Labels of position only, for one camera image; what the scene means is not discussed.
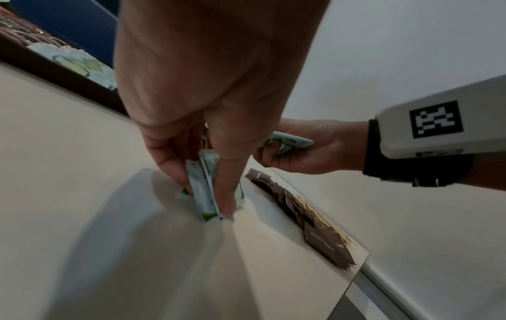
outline blue panel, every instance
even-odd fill
[[[91,0],[12,0],[16,12],[112,65],[116,18]]]

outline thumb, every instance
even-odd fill
[[[236,207],[235,192],[249,157],[239,160],[220,159],[214,185],[216,204],[225,215],[232,215]]]

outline white device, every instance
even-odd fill
[[[381,111],[390,159],[506,151],[506,75]]]

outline black strap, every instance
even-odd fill
[[[380,127],[369,120],[367,155],[363,174],[388,181],[411,182],[414,187],[444,187],[464,178],[473,165],[473,154],[389,159],[381,153]]]

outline skin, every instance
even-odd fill
[[[265,167],[289,172],[323,174],[337,170],[363,171],[367,151],[367,122],[282,119],[278,131],[313,140],[309,148],[275,154],[280,143],[258,148],[254,158]],[[506,153],[484,153],[474,157],[468,175],[459,183],[506,190]]]
[[[160,169],[191,192],[200,136],[220,155],[215,199],[235,211],[249,156],[279,123],[328,0],[124,0],[118,90]]]

